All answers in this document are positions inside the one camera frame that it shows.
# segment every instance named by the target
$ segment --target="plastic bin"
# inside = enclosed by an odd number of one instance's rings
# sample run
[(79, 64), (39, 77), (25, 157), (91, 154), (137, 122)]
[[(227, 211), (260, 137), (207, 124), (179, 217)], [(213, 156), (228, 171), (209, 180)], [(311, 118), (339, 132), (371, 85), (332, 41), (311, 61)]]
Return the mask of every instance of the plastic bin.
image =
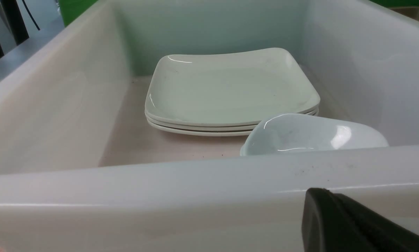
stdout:
[[(238, 157), (243, 137), (148, 126), (162, 56), (269, 47), (302, 65), (320, 116), (392, 147)], [(101, 0), (0, 83), (8, 252), (302, 251), (310, 187), (419, 233), (417, 21), (367, 0)]]

